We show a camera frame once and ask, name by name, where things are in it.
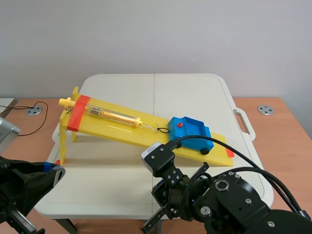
transparent tube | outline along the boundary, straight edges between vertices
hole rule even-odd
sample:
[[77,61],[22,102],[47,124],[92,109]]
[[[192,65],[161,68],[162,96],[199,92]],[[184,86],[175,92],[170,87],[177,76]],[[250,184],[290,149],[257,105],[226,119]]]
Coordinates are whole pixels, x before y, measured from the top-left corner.
[[132,126],[138,126],[139,124],[142,123],[140,121],[140,118],[138,117],[126,115],[126,114],[119,113],[116,111],[107,110],[107,109],[89,105],[89,104],[86,105],[86,111],[93,115],[96,115],[105,119],[113,120],[119,123],[129,124]]

blue tape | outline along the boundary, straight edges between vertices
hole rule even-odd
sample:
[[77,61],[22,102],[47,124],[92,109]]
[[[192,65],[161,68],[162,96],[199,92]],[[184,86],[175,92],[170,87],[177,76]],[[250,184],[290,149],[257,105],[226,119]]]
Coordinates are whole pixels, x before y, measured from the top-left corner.
[[53,167],[51,166],[51,164],[49,162],[44,162],[43,163],[43,172],[48,172],[49,170],[51,170]]

metal grommet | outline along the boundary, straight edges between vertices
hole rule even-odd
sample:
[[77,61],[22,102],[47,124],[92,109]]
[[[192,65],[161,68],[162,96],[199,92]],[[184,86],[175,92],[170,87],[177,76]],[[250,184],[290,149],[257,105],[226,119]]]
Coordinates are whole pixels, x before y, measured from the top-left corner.
[[34,106],[34,108],[29,108],[26,111],[27,116],[36,116],[42,112],[42,106]]
[[274,114],[274,109],[268,105],[260,105],[257,109],[261,114],[266,116],[271,116]]
[[229,188],[229,183],[226,181],[226,180],[218,180],[216,183],[215,183],[215,188],[219,191],[226,191],[228,190]]

red tape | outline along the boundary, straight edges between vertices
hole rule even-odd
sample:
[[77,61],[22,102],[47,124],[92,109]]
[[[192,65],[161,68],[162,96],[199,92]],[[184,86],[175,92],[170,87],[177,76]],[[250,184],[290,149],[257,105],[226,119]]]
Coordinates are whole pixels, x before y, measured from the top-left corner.
[[82,115],[85,111],[86,105],[89,100],[90,100],[90,97],[87,97],[84,95],[81,95],[78,98],[73,108],[73,112],[69,119],[68,125],[67,125],[68,130],[78,132],[79,125],[82,119]]
[[226,153],[228,154],[228,157],[234,157],[235,156],[234,153],[227,148],[226,148]]

black wire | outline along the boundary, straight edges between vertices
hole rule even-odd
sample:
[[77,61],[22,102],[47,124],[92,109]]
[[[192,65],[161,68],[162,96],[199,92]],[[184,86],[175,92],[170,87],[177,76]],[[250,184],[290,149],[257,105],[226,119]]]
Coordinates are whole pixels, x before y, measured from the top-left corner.
[[31,133],[28,133],[28,134],[19,135],[19,137],[29,136],[29,135],[35,133],[36,131],[38,131],[38,130],[44,125],[45,121],[47,120],[49,105],[48,105],[47,103],[45,103],[44,101],[37,101],[37,102],[34,104],[34,106],[35,106],[37,103],[44,103],[44,104],[46,104],[46,106],[47,106],[47,109],[46,109],[46,112],[45,112],[44,121],[43,121],[42,125],[41,125],[39,128],[37,128],[35,131],[33,131],[33,132],[31,132]]
[[223,172],[223,173],[221,173],[221,174],[219,174],[217,176],[214,176],[214,177],[217,178],[220,175],[226,174],[228,172],[256,172],[256,173],[262,174],[266,179],[269,179],[269,180],[273,181],[274,183],[276,183],[283,190],[283,192],[286,194],[288,199],[292,202],[292,204],[295,205],[294,209],[297,209],[299,211],[301,210],[299,204],[297,203],[296,199],[293,197],[292,193],[288,190],[288,188],[283,184],[282,181],[280,181],[277,177],[275,177],[271,173],[269,173],[267,171],[264,171],[262,169],[259,169],[259,168],[238,167],[238,168],[234,168],[234,169],[228,170],[226,172]]
[[[205,140],[210,140],[212,142],[215,142],[219,145],[222,145],[223,147],[231,150],[233,153],[237,154],[238,156],[240,156],[242,159],[244,159],[245,161],[247,161],[250,165],[252,165],[255,168],[260,169],[257,164],[255,164],[253,161],[251,161],[249,158],[247,158],[246,156],[244,156],[241,152],[237,151],[236,149],[232,148],[231,146],[225,144],[222,141],[219,141],[217,139],[208,137],[208,136],[199,136],[199,135],[191,135],[191,136],[184,136],[181,138],[178,138],[174,141],[175,144],[178,144],[179,142],[181,142],[182,140],[185,139],[190,139],[190,138],[200,138],[200,139],[205,139]],[[289,206],[289,208],[293,211],[293,212],[297,212],[299,210],[296,210],[296,206],[297,204],[292,204],[288,198],[285,196],[285,194],[283,194],[283,192],[280,190],[280,188],[271,180],[268,179],[268,182],[272,185],[272,187],[277,191],[277,193],[282,197],[282,199],[286,202],[286,204]]]
[[0,114],[2,114],[2,113],[4,113],[4,112],[7,112],[7,111],[10,111],[10,110],[12,110],[12,109],[14,109],[14,110],[22,110],[22,109],[32,108],[32,107],[30,107],[30,106],[15,106],[15,107],[9,107],[9,106],[2,106],[2,105],[0,105],[0,107],[8,108],[7,110],[2,111]]
[[168,128],[157,128],[157,130],[161,131],[162,133],[166,133],[166,134],[169,133],[169,129]]

